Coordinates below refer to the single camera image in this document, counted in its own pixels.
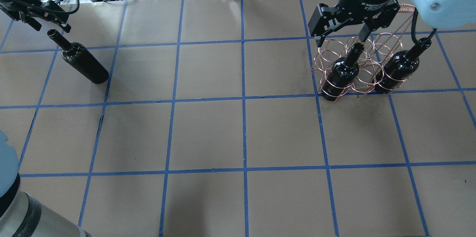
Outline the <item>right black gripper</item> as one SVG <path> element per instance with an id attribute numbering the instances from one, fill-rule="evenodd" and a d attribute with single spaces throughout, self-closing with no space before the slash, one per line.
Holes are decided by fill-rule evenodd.
<path id="1" fill-rule="evenodd" d="M 365 42 L 378 28 L 388 28 L 399 10 L 398 0 L 339 0 L 334 7 L 320 3 L 308 22 L 308 30 L 320 48 L 328 35 L 366 17 L 359 32 L 359 41 Z"/>

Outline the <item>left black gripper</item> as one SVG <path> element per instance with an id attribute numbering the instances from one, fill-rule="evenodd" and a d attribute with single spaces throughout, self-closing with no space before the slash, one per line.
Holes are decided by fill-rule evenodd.
<path id="1" fill-rule="evenodd" d="M 36 5 L 34 10 L 28 10 L 26 6 L 12 0 L 1 0 L 1 10 L 12 20 L 21 21 L 32 27 L 36 31 L 40 31 L 42 25 L 37 18 L 53 22 L 61 27 L 64 32 L 69 33 L 71 26 L 68 24 L 70 13 L 61 8 L 54 1 L 46 1 L 41 3 L 39 0 L 20 0 L 25 3 Z"/>

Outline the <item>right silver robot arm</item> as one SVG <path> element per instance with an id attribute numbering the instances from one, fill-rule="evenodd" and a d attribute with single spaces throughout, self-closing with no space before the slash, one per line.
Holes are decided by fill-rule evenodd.
<path id="1" fill-rule="evenodd" d="M 422 20 L 432 29 L 454 29 L 475 23 L 475 0 L 410 0 Z M 400 10 L 398 0 L 338 0 L 330 7 L 318 4 L 308 22 L 308 30 L 318 47 L 332 32 L 345 26 L 363 25 L 360 41 L 371 32 L 391 25 Z"/>

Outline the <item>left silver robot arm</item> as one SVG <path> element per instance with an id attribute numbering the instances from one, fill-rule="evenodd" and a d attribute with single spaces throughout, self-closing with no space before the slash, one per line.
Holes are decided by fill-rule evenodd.
<path id="1" fill-rule="evenodd" d="M 1 0 L 1 8 L 13 20 L 22 20 L 35 30 L 39 17 L 58 25 L 68 13 L 56 3 L 40 0 Z M 59 215 L 20 189 L 19 159 L 16 150 L 1 132 L 1 236 L 2 237 L 89 237 L 90 233 Z"/>

